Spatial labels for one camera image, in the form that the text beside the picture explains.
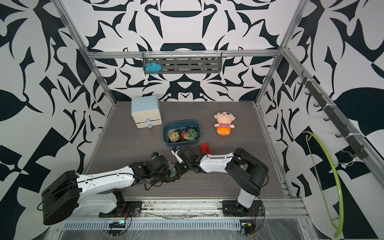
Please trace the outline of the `green pattern tea bag pile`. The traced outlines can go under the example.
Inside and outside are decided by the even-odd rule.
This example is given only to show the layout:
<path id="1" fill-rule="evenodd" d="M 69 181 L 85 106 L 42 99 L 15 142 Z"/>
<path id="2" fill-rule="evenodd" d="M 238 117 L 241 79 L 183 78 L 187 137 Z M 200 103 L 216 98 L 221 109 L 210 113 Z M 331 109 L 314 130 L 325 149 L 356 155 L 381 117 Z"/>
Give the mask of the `green pattern tea bag pile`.
<path id="1" fill-rule="evenodd" d="M 178 173 L 175 164 L 169 164 L 168 168 L 168 178 L 166 179 L 167 183 L 175 182 L 180 179 L 180 174 Z"/>

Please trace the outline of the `red long tea sachet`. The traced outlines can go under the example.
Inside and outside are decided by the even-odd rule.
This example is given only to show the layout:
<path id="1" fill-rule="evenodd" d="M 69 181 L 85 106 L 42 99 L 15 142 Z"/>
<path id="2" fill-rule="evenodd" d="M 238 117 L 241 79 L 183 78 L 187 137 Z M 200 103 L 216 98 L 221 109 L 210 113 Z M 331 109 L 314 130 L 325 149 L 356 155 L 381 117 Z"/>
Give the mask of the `red long tea sachet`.
<path id="1" fill-rule="evenodd" d="M 203 154 L 208 154 L 208 155 L 212 154 L 210 146 L 208 143 L 200 144 L 199 147 L 200 147 Z"/>

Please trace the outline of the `green label tea bag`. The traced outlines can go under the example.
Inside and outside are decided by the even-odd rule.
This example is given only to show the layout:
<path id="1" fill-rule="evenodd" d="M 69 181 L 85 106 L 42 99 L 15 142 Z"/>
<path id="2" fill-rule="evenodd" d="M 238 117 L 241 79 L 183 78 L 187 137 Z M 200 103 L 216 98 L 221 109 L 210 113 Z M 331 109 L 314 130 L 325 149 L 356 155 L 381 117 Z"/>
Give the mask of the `green label tea bag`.
<path id="1" fill-rule="evenodd" d="M 194 141 L 197 140 L 200 137 L 200 133 L 197 129 L 188 129 L 187 131 L 187 137 L 185 140 L 187 141 Z"/>

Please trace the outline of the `yellow label tea bag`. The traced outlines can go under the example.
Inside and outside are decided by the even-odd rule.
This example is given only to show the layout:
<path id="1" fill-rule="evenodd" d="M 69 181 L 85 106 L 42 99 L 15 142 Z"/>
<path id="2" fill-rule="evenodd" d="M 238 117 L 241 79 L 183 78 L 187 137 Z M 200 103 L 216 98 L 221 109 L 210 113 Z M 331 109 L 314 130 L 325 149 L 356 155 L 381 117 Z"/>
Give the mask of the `yellow label tea bag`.
<path id="1" fill-rule="evenodd" d="M 167 132 L 168 142 L 176 143 L 180 140 L 180 134 L 177 129 L 172 129 Z"/>

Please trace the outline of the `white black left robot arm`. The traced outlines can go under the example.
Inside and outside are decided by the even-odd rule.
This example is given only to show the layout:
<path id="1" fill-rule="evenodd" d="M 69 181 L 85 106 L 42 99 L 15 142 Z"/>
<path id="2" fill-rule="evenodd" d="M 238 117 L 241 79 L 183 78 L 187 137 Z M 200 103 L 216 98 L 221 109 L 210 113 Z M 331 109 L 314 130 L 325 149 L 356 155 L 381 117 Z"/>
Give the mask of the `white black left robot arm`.
<path id="1" fill-rule="evenodd" d="M 38 208 L 43 212 L 43 223 L 46 226 L 57 224 L 86 208 L 97 208 L 108 214 L 117 207 L 117 201 L 107 199 L 107 203 L 97 204 L 90 197 L 139 184 L 154 186 L 168 178 L 168 170 L 168 160 L 159 155 L 99 174 L 78 175 L 74 170 L 67 171 L 42 192 Z"/>

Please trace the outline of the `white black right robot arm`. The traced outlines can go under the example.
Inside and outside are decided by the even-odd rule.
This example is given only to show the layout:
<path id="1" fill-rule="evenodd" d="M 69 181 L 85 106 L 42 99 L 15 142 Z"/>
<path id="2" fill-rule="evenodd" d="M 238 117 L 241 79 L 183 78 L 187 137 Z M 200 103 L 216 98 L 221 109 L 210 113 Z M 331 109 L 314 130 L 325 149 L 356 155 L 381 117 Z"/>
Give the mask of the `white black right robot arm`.
<path id="1" fill-rule="evenodd" d="M 242 148 L 226 155 L 197 155 L 187 146 L 176 146 L 171 153 L 177 159 L 175 167 L 180 176 L 189 171 L 231 176 L 241 188 L 237 204 L 245 210 L 252 208 L 254 200 L 269 183 L 269 168 Z"/>

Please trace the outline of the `teal plastic storage box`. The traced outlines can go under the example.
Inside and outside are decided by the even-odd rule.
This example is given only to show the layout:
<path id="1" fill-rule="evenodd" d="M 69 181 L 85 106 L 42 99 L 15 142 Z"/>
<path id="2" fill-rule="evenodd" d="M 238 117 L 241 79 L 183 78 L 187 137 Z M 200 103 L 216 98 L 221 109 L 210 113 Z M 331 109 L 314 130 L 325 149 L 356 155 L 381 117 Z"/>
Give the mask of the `teal plastic storage box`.
<path id="1" fill-rule="evenodd" d="M 200 133 L 200 137 L 202 136 L 201 134 L 201 129 L 200 125 L 196 120 L 183 120 L 183 121 L 176 121 L 176 122 L 170 122 L 167 123 L 163 127 L 163 139 L 164 142 L 168 147 L 174 147 L 174 146 L 182 146 L 182 145 L 193 145 L 196 144 L 199 140 L 200 137 L 197 140 L 194 141 L 187 141 L 182 137 L 182 132 L 186 131 L 188 129 L 197 129 Z M 180 140 L 176 143 L 169 143 L 168 142 L 168 137 L 167 137 L 167 132 L 172 129 L 177 129 L 179 134 L 180 134 Z"/>

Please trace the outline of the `plush doll orange pants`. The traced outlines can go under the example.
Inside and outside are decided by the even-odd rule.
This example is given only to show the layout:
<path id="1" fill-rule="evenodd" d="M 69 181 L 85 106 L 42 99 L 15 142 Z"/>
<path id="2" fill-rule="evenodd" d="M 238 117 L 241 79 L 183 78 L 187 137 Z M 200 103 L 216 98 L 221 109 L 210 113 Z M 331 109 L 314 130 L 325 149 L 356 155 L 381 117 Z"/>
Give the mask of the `plush doll orange pants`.
<path id="1" fill-rule="evenodd" d="M 220 136 L 230 135 L 232 129 L 235 128 L 233 121 L 236 119 L 236 117 L 229 112 L 218 112 L 214 115 L 214 118 L 217 120 L 217 123 L 214 125 L 217 134 Z"/>

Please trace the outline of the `small blue cream drawer cabinet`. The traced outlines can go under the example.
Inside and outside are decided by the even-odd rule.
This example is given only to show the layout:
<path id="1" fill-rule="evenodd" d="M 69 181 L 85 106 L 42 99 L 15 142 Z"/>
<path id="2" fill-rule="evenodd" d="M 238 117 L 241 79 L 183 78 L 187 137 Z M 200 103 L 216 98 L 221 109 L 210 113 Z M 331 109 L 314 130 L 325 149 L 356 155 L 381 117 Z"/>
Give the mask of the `small blue cream drawer cabinet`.
<path id="1" fill-rule="evenodd" d="M 163 123 L 157 96 L 132 99 L 131 115 L 138 129 L 152 128 Z"/>

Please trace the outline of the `blue crumpled item on shelf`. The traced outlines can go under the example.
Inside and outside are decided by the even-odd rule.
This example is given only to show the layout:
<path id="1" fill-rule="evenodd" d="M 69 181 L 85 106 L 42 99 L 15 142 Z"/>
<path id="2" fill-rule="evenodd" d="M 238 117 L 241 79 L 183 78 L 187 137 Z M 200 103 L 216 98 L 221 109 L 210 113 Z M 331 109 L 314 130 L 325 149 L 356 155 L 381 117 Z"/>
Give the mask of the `blue crumpled item on shelf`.
<path id="1" fill-rule="evenodd" d="M 162 65 L 158 63 L 147 63 L 145 65 L 145 71 L 149 74 L 158 74 L 163 69 Z"/>

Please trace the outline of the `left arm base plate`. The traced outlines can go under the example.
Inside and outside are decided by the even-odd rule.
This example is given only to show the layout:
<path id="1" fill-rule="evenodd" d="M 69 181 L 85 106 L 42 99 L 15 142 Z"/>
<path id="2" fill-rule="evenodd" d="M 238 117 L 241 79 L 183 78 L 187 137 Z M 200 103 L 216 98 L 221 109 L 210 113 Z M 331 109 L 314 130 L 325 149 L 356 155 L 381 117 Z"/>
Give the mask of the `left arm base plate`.
<path id="1" fill-rule="evenodd" d="M 123 218 L 126 214 L 134 217 L 142 211 L 142 201 L 127 201 L 124 204 L 118 204 L 110 213 L 99 213 L 99 218 Z"/>

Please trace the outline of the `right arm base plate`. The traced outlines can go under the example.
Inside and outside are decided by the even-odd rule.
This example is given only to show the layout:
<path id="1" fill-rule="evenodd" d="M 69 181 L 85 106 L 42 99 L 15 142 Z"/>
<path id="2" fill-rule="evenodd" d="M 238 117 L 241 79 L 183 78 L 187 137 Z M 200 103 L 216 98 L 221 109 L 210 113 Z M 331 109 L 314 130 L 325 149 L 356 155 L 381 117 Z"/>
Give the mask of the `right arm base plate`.
<path id="1" fill-rule="evenodd" d="M 260 200 L 254 201 L 250 208 L 246 208 L 237 201 L 222 201 L 222 211 L 225 217 L 258 217 L 264 214 L 264 207 Z"/>

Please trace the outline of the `grey perforated wall shelf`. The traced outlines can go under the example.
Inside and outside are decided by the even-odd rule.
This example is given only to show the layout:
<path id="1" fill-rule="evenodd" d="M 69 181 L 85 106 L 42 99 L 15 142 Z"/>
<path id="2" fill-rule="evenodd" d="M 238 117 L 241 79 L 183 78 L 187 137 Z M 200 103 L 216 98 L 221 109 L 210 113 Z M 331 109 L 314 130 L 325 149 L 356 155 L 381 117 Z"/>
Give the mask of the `grey perforated wall shelf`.
<path id="1" fill-rule="evenodd" d="M 215 74 L 223 69 L 223 56 L 220 52 L 200 53 L 192 52 L 167 52 L 143 53 L 143 70 L 147 63 L 158 63 L 163 69 L 158 74 Z"/>

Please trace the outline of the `black wall hook rail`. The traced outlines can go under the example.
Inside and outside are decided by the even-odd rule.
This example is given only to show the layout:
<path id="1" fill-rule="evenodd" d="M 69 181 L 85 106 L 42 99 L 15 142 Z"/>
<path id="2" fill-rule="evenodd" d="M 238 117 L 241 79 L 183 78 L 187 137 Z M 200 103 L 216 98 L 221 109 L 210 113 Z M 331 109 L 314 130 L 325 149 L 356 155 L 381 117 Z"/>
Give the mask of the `black wall hook rail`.
<path id="1" fill-rule="evenodd" d="M 369 157 L 365 145 L 362 143 L 363 135 L 352 126 L 351 122 L 318 84 L 317 80 L 309 79 L 304 75 L 304 72 L 302 72 L 302 77 L 303 80 L 300 84 L 304 85 L 309 90 L 307 95 L 314 97 L 317 101 L 317 104 L 315 104 L 314 107 L 321 108 L 328 116 L 327 118 L 324 118 L 324 121 L 331 121 L 339 131 L 335 134 L 335 137 L 339 139 L 343 138 L 355 152 L 355 155 L 361 160 Z"/>

